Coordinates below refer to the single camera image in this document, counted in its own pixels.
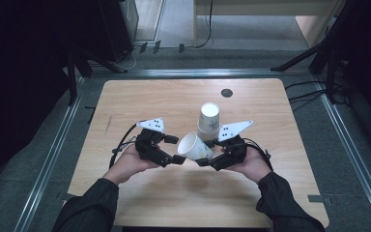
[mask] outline wooden table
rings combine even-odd
[[[294,15],[312,47],[324,35],[329,21],[341,11],[345,0],[215,0],[213,15]],[[211,0],[194,0],[194,46],[197,16],[210,15]]]
[[[233,91],[231,98],[221,96]],[[104,84],[99,104],[71,180],[69,193],[82,195],[108,168],[111,150],[140,120],[162,117],[165,133],[183,138],[197,131],[200,107],[215,102],[222,124],[254,120],[241,136],[268,149],[274,171],[291,184],[299,204],[328,226],[323,203],[300,133],[279,79],[113,80]],[[135,129],[130,136],[140,133]],[[170,155],[177,145],[159,144]],[[214,148],[219,155],[219,148]],[[183,165],[148,170],[120,185],[115,224],[164,227],[272,227],[255,210],[255,183],[231,171]]]

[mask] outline black sleeve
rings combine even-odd
[[[62,208],[52,231],[107,231],[116,216],[119,187],[98,179],[83,196],[70,199]]]
[[[275,232],[325,231],[320,221],[307,214],[295,201],[288,182],[271,172],[259,183],[261,199],[257,211],[266,214],[273,221]]]

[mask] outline person's right arm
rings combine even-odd
[[[295,201],[289,183],[272,172],[255,149],[248,147],[245,160],[227,170],[240,172],[258,184],[261,198],[256,209],[272,220],[275,232],[325,231],[321,222],[307,214]]]

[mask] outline paper cup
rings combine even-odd
[[[207,102],[201,106],[198,127],[206,133],[212,133],[218,130],[219,107],[216,103]]]
[[[198,128],[197,135],[203,141],[212,141],[213,139],[218,138],[219,127],[214,132],[205,132],[200,129],[200,126],[198,124],[197,124],[197,128]]]
[[[195,132],[187,134],[179,143],[177,152],[190,160],[202,158],[211,159],[213,151],[201,140]]]

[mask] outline person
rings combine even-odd
[[[52,231],[110,231],[117,209],[119,184],[159,165],[142,160],[133,145],[83,196],[70,199],[62,208]],[[242,163],[226,168],[242,173],[261,191],[256,210],[273,222],[275,232],[325,231],[320,221],[307,214],[295,201],[288,182],[272,172],[257,150],[248,147]]]

